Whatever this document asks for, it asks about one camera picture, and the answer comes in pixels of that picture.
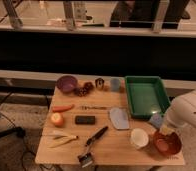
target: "black panel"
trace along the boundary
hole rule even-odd
[[[196,38],[0,31],[0,69],[196,80]]]

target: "floor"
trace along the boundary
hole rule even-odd
[[[85,3],[87,15],[92,16],[95,23],[103,23],[105,26],[109,25],[110,16],[115,5],[116,1],[86,1]],[[61,1],[24,0],[17,5],[16,11],[25,26],[46,26],[49,21],[64,19],[64,9]],[[196,0],[190,1],[187,11],[191,19],[181,20],[178,30],[196,30]],[[0,1],[0,25],[8,24],[9,19],[6,16],[6,10],[2,1]]]
[[[0,92],[0,101],[8,93]],[[42,126],[44,124],[48,104],[51,96],[32,95],[13,93],[0,106],[0,112],[8,117],[17,126],[26,130],[26,136],[23,139],[14,134],[0,139],[0,171],[20,171],[24,170],[21,162],[22,155],[27,147],[36,153],[41,137]],[[11,128],[12,124],[4,117],[0,118],[0,131]],[[196,129],[186,126],[178,130],[182,143],[183,155],[186,161],[185,166],[164,166],[159,171],[196,171]],[[27,153],[23,157],[24,168],[28,171],[47,170],[44,167],[51,168],[50,165],[40,166],[35,164],[34,156]],[[64,171],[76,170],[94,170],[94,167],[81,169],[79,166],[61,166]],[[99,166],[98,171],[146,171],[151,166]]]

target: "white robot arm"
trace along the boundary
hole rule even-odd
[[[186,123],[196,127],[196,90],[173,99],[165,113],[163,124],[178,128]]]

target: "orange carrot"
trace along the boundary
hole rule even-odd
[[[52,106],[52,111],[53,112],[64,112],[67,110],[70,110],[74,107],[74,104],[67,105],[67,106]]]

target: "gray floor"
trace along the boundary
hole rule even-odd
[[[0,93],[0,99],[7,95]],[[48,109],[44,95],[12,94],[6,103],[0,106],[0,112],[10,118],[16,125],[26,130],[25,141],[28,147],[36,152],[41,137]],[[3,117],[0,118],[0,131],[11,128],[12,125]],[[183,143],[183,155],[186,161],[185,166],[164,166],[159,171],[196,171],[196,129],[186,126],[179,129]],[[23,140],[15,135],[9,135],[0,139],[0,171],[20,171],[21,156],[25,151]],[[40,171],[39,165],[35,164],[34,156],[27,154],[24,157],[24,166],[29,171]],[[82,170],[79,166],[62,166],[65,171]],[[150,166],[99,166],[98,171],[145,171]]]

